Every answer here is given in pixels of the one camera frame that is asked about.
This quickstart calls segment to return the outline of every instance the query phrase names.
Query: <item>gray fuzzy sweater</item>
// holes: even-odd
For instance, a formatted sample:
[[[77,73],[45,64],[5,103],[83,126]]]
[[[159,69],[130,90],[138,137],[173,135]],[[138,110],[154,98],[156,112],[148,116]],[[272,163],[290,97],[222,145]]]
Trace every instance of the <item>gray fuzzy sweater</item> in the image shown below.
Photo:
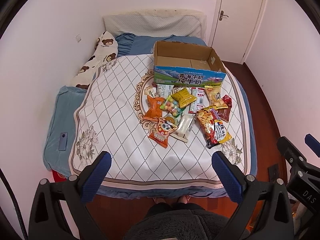
[[[228,218],[205,210],[175,210],[145,218],[134,225],[124,240],[213,240]],[[245,230],[242,238],[249,236]]]

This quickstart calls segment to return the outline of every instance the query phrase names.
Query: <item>diamond pattern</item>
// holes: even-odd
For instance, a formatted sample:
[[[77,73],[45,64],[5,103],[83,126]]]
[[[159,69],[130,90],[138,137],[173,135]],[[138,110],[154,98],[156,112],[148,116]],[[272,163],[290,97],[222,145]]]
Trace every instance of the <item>diamond pattern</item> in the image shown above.
[[[112,155],[112,165],[107,178],[150,182],[155,180],[206,179],[219,181],[211,166],[211,156],[218,149],[208,149],[199,124],[193,126],[189,142],[169,137],[167,149],[148,138],[133,108],[136,86],[149,69],[153,69],[151,55],[124,56],[107,72],[101,72],[93,82],[85,106],[79,111],[82,131],[93,125],[99,143],[94,158],[102,150]],[[243,134],[239,106],[232,82],[228,76],[222,83],[221,95],[233,100],[229,123],[225,123],[238,148],[243,147]],[[73,159],[80,170],[80,160]],[[244,170],[244,164],[238,165]]]

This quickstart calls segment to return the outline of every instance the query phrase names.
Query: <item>headboard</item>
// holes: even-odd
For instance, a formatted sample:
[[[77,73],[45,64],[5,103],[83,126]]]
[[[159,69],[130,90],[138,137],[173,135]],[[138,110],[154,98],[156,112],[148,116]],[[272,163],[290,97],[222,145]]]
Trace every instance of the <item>headboard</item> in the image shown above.
[[[191,36],[205,41],[207,16],[185,9],[145,9],[113,13],[103,17],[106,31],[113,36],[133,33],[139,36]]]

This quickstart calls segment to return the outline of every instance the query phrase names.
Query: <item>open cardboard box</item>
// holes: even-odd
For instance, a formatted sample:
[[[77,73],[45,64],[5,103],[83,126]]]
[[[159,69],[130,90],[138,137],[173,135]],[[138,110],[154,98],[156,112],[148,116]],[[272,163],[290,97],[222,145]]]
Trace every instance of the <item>open cardboard box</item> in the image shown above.
[[[226,70],[213,48],[178,41],[154,45],[156,84],[188,87],[220,86]]]

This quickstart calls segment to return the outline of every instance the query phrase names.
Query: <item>blue bed sheet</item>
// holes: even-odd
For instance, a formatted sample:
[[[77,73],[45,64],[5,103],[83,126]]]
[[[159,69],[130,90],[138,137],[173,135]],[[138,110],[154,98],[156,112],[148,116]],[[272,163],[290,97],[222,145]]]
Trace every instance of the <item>blue bed sheet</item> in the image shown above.
[[[136,36],[132,33],[124,33],[116,37],[118,42],[118,57],[124,55],[140,55],[149,54],[153,49],[153,44],[158,40],[181,41],[188,43],[195,43],[205,45],[204,41],[195,37],[148,37]],[[250,174],[257,174],[257,153],[252,126],[252,117],[249,107],[249,102],[244,89],[238,82],[241,93],[244,98],[244,103],[247,109],[249,127],[250,127],[250,141],[251,141],[251,172]],[[68,165],[68,158],[75,138],[75,122],[73,113],[81,105],[84,100],[86,90],[76,87],[62,87],[57,95],[55,111],[53,113],[47,140],[44,148],[43,161],[48,170],[53,169],[67,177],[71,175]],[[65,151],[58,151],[60,134],[62,132],[68,133],[67,146]],[[182,195],[192,195],[195,197],[222,197],[227,195],[224,188],[209,189],[207,187],[191,186],[182,189],[150,189],[150,190],[129,190],[113,187],[101,186],[98,194],[124,198],[134,199],[140,197],[155,197],[166,196],[170,198],[179,197]]]

